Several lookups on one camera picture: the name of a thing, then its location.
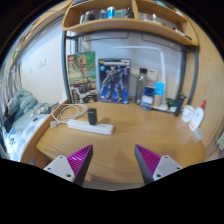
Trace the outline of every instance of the power strip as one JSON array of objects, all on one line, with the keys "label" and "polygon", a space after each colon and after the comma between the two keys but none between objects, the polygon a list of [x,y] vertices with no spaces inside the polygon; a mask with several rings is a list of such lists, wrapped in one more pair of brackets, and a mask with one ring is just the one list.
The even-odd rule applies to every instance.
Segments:
[{"label": "power strip", "polygon": [[111,135],[114,129],[114,126],[111,124],[96,124],[90,125],[87,121],[78,121],[78,120],[69,120],[67,122],[69,128],[94,132],[98,134]]}]

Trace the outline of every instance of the figure box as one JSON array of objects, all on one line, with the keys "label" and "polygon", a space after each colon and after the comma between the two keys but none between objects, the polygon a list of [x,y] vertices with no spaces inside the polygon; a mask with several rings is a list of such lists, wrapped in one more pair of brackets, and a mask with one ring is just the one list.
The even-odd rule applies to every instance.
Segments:
[{"label": "figure box", "polygon": [[72,103],[97,102],[95,52],[68,55]]},{"label": "figure box", "polygon": [[128,104],[130,59],[98,59],[101,102]]}]

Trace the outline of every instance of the small box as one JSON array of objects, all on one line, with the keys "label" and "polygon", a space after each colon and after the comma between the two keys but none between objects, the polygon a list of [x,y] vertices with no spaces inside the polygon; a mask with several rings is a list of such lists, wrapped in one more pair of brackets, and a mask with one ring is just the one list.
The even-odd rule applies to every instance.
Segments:
[{"label": "small box", "polygon": [[114,11],[114,18],[124,18],[127,14],[127,9],[119,9]]},{"label": "small box", "polygon": [[96,109],[95,108],[90,108],[88,110],[88,117],[89,117],[89,124],[90,125],[96,125],[97,116],[96,116]]},{"label": "small box", "polygon": [[154,106],[159,107],[161,105],[163,94],[164,94],[164,83],[156,82],[155,91],[154,91]]},{"label": "small box", "polygon": [[154,100],[154,88],[146,86],[142,93],[141,108],[143,110],[151,110],[151,105]]}]

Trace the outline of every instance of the toy figure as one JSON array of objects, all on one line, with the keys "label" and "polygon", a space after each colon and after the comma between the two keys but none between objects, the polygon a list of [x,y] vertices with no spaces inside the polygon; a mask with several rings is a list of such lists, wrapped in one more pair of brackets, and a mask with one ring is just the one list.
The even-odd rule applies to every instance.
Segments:
[{"label": "toy figure", "polygon": [[117,102],[122,102],[122,90],[127,91],[127,87],[124,88],[123,79],[127,73],[127,68],[120,68],[120,66],[111,66],[110,70],[106,70],[107,77],[102,82],[101,94],[104,88],[108,85],[108,92],[106,99],[112,99],[113,87],[115,86],[115,91],[117,93]]},{"label": "toy figure", "polygon": [[79,93],[85,94],[87,92],[89,92],[89,90],[86,84],[79,85]]},{"label": "toy figure", "polygon": [[74,102],[75,103],[79,103],[79,95],[78,95],[78,93],[76,92],[76,89],[74,89],[73,91],[72,91],[72,94],[73,94],[73,100],[74,100]]},{"label": "toy figure", "polygon": [[88,88],[88,91],[90,90],[95,90],[96,89],[96,85],[95,83],[92,83],[92,80],[90,77],[88,77],[88,71],[90,71],[94,66],[95,66],[95,63],[93,63],[90,68],[88,69],[87,68],[87,58],[86,58],[86,55],[81,55],[80,57],[78,57],[77,59],[77,63],[78,63],[78,66],[80,67],[80,69],[76,66],[76,62],[74,61],[73,62],[73,67],[75,67],[77,70],[81,71],[82,73],[82,84],[86,84],[87,85],[87,88]]}]

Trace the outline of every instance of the white container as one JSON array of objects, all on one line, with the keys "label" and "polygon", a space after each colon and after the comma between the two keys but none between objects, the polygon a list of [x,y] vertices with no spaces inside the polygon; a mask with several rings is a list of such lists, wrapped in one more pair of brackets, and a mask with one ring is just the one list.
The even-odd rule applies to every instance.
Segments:
[{"label": "white container", "polygon": [[194,112],[195,112],[194,107],[192,107],[190,105],[186,105],[182,112],[181,119],[186,123],[190,122],[190,120],[192,119],[192,117],[194,115]]},{"label": "white container", "polygon": [[194,115],[189,123],[189,128],[194,131],[196,128],[198,128],[204,118],[204,108],[205,108],[205,100],[203,101],[203,104],[201,105],[201,107],[198,107],[195,112]]},{"label": "white container", "polygon": [[204,133],[201,128],[195,128],[194,131],[192,131],[192,134],[195,142],[199,142],[204,138]]}]

